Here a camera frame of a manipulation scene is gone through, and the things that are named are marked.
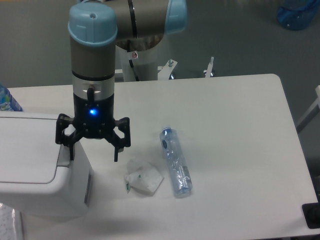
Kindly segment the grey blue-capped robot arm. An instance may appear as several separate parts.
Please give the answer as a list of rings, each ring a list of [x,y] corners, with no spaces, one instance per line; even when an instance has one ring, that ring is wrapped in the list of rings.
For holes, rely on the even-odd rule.
[[[116,43],[183,31],[184,0],[82,0],[69,10],[74,117],[61,113],[55,141],[75,159],[82,138],[104,139],[118,154],[131,145],[130,119],[114,118]]]

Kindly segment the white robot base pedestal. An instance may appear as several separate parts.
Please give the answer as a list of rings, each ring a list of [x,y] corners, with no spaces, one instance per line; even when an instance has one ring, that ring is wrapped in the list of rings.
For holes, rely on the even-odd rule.
[[[143,51],[127,51],[117,46],[124,82],[156,81],[158,54],[156,47]]]

